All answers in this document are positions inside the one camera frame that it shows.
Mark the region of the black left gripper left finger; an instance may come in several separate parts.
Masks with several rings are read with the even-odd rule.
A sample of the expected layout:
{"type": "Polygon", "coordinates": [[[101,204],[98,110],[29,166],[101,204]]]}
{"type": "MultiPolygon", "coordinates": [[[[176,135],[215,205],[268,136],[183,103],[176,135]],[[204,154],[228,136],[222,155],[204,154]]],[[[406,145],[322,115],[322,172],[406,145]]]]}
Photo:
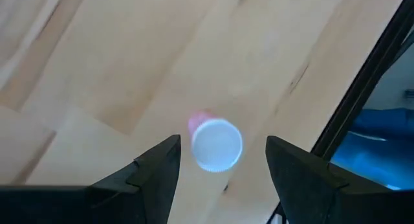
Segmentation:
{"type": "Polygon", "coordinates": [[[179,178],[180,158],[180,135],[172,135],[89,186],[85,222],[166,224],[179,178]]]}

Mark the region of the pink medicine bottle white cap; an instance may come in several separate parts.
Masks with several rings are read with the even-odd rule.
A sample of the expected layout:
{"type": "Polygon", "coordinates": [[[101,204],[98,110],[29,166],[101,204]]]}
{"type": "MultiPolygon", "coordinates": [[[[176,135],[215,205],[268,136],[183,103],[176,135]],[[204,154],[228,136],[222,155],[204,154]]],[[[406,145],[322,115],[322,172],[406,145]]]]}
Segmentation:
{"type": "Polygon", "coordinates": [[[237,164],[243,152],[239,129],[225,118],[199,111],[188,120],[191,153],[203,170],[221,173],[237,164]]]}

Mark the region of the black aluminium table frame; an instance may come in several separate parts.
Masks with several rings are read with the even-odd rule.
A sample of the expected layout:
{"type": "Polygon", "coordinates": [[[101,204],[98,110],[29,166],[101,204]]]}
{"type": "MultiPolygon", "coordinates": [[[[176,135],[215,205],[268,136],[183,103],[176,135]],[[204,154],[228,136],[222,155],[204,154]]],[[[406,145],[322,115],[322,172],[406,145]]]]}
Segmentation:
{"type": "MultiPolygon", "coordinates": [[[[414,224],[414,188],[394,190],[373,178],[373,172],[391,159],[414,155],[414,146],[401,150],[397,146],[381,146],[364,140],[371,133],[387,140],[400,138],[404,133],[414,136],[414,114],[407,111],[363,110],[381,76],[414,44],[414,0],[403,0],[378,43],[363,64],[345,97],[309,153],[344,170],[378,183],[395,193],[393,208],[398,211],[395,224],[414,224]]],[[[281,202],[267,224],[290,224],[281,202]]]]}

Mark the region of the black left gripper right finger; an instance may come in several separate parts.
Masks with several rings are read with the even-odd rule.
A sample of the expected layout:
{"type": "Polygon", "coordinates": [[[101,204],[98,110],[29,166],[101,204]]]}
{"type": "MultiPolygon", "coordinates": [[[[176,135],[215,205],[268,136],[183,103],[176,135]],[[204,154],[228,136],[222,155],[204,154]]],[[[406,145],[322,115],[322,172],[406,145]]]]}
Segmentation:
{"type": "Polygon", "coordinates": [[[395,224],[395,193],[279,137],[266,158],[290,224],[395,224]]]}

